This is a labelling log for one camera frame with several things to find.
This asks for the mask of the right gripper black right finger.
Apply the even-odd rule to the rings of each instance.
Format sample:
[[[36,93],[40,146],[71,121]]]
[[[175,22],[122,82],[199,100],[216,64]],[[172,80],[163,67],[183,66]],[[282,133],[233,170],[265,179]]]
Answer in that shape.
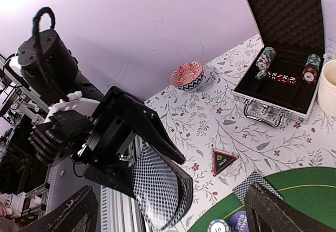
[[[249,187],[245,211],[249,231],[335,231],[288,205],[259,183]]]

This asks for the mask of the aluminium poker chip case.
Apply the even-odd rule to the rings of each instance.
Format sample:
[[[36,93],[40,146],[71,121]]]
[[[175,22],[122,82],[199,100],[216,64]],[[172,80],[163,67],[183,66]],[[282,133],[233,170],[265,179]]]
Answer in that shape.
[[[245,117],[281,126],[284,119],[306,121],[316,98],[326,52],[322,0],[246,0],[260,34],[261,50],[233,89],[244,104]],[[296,85],[257,80],[256,61],[266,47],[276,51],[268,71],[297,78]],[[308,84],[302,79],[307,58],[321,59],[318,78]]]

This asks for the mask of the small poker chip stack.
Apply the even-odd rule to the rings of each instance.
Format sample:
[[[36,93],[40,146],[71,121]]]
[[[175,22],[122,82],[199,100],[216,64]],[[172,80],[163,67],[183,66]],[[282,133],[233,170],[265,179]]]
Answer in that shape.
[[[222,219],[215,219],[210,222],[207,232],[231,232],[230,225]]]

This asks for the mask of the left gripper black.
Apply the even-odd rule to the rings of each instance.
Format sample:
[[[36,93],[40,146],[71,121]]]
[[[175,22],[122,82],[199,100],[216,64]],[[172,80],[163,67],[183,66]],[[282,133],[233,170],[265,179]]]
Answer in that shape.
[[[108,90],[92,116],[95,128],[87,146],[72,155],[76,162],[115,164],[135,135],[177,164],[186,161],[169,138],[157,112],[117,86]]]

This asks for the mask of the blue playing card deck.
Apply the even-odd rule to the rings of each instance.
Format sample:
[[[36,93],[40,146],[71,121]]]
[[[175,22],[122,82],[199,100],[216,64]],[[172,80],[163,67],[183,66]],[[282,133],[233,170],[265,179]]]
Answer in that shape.
[[[142,142],[130,182],[144,220],[154,231],[173,227],[193,201],[193,179],[169,157]]]

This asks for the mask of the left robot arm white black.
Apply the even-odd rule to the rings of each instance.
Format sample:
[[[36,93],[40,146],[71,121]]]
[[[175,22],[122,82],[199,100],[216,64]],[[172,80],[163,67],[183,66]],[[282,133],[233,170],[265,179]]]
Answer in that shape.
[[[182,164],[158,114],[117,86],[106,93],[79,70],[76,58],[55,31],[49,7],[33,18],[31,37],[5,60],[1,77],[18,95],[38,106],[39,124],[19,131],[19,143],[47,165],[74,162],[109,167],[135,136]]]

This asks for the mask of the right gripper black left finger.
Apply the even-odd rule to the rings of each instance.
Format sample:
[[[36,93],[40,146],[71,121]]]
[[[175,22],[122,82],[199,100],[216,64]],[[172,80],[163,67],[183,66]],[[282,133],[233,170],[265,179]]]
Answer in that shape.
[[[95,231],[98,211],[99,204],[92,186],[85,185],[52,212],[19,231],[73,231],[85,216],[84,231]]]

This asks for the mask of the purple small blind button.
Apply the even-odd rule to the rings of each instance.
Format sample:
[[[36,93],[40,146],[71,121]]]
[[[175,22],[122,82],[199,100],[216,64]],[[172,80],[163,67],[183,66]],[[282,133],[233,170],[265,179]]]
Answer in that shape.
[[[245,210],[235,212],[230,218],[229,224],[236,232],[249,232],[247,215]]]

